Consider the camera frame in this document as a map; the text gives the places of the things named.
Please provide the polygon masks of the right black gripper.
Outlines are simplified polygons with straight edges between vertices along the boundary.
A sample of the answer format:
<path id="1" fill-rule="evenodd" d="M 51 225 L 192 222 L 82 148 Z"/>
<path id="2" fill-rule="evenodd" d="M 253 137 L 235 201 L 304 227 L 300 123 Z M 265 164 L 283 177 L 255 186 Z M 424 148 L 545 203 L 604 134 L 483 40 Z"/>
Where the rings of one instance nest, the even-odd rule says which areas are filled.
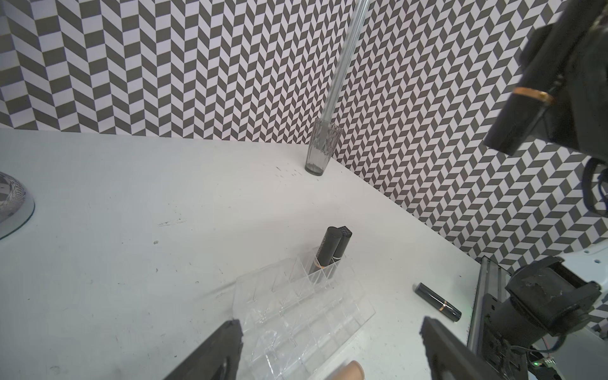
<path id="1" fill-rule="evenodd" d="M 607 3 L 570 1 L 559 19 L 533 31 L 519 59 L 519 85 L 542 108 L 530 134 L 607 160 Z"/>

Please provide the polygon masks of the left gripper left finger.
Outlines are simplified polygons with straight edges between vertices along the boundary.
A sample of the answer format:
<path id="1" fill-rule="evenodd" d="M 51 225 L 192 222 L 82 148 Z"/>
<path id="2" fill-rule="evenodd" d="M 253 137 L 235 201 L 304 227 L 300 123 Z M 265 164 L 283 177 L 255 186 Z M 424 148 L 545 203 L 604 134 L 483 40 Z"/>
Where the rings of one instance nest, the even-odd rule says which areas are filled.
<path id="1" fill-rule="evenodd" d="M 227 379 L 236 380 L 243 349 L 239 320 L 225 321 L 202 345 L 182 361 L 165 380 Z"/>

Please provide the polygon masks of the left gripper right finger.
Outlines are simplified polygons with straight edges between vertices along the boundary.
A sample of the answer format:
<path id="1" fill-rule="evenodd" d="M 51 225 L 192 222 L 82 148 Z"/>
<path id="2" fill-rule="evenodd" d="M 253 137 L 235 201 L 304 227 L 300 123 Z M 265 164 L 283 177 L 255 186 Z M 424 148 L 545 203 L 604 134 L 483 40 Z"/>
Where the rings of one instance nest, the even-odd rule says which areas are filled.
<path id="1" fill-rule="evenodd" d="M 489 364 L 475 356 L 441 321 L 425 317 L 421 337 L 433 380 L 500 379 Z"/>

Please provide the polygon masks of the black lipstick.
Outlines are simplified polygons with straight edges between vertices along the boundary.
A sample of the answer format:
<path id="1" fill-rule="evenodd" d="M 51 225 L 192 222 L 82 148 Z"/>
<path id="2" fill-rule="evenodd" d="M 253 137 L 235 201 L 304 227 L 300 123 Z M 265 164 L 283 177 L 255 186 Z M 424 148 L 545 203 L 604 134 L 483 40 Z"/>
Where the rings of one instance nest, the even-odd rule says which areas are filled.
<path id="1" fill-rule="evenodd" d="M 444 297 L 435 293 L 435 291 L 432 291 L 424 283 L 418 283 L 414 288 L 414 292 L 451 321 L 457 322 L 461 319 L 462 312 L 458 308 L 449 303 Z"/>
<path id="2" fill-rule="evenodd" d="M 516 87 L 483 140 L 489 149 L 514 155 L 531 134 L 538 119 L 554 103 L 554 97 L 541 90 Z"/>
<path id="3" fill-rule="evenodd" d="M 348 247 L 348 243 L 350 242 L 350 239 L 352 237 L 352 232 L 351 230 L 346 227 L 346 226 L 342 226 L 339 228 L 340 232 L 342 233 L 342 237 L 338 243 L 337 248 L 334 251 L 334 254 L 332 256 L 332 262 L 333 263 L 337 263 L 339 262 L 342 257 L 345 254 L 345 250 Z"/>
<path id="4" fill-rule="evenodd" d="M 333 255 L 342 239 L 342 230 L 335 226 L 327 228 L 326 233 L 321 241 L 313 264 L 310 266 L 309 275 L 314 274 L 331 264 Z"/>

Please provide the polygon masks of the clear acrylic lipstick organizer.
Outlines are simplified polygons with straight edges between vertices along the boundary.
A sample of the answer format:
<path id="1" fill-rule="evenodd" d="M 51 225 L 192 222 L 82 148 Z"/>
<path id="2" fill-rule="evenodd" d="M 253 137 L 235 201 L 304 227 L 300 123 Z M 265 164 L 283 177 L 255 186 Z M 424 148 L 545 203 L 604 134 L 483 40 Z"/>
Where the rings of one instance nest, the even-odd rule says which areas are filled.
<path id="1" fill-rule="evenodd" d="M 299 253 L 237 278 L 239 379 L 309 379 L 375 315 L 352 260 L 324 269 Z"/>

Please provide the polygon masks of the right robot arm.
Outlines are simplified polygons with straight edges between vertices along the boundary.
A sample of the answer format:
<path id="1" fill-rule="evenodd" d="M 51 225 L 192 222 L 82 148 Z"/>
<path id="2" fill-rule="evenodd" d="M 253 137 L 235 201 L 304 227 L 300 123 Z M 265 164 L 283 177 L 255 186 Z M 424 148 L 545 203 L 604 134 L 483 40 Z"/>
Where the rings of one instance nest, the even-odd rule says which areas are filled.
<path id="1" fill-rule="evenodd" d="M 519 58 L 522 77 L 512 90 L 484 145 L 513 155 L 528 137 L 587 156 L 581 176 L 586 209 L 607 215 L 607 4 L 571 1 L 557 22 L 533 32 Z M 543 337 L 584 328 L 594 305 L 607 294 L 607 246 L 549 256 L 514 272 L 500 301 L 480 291 L 469 345 L 490 375 L 505 379 L 557 378 Z"/>

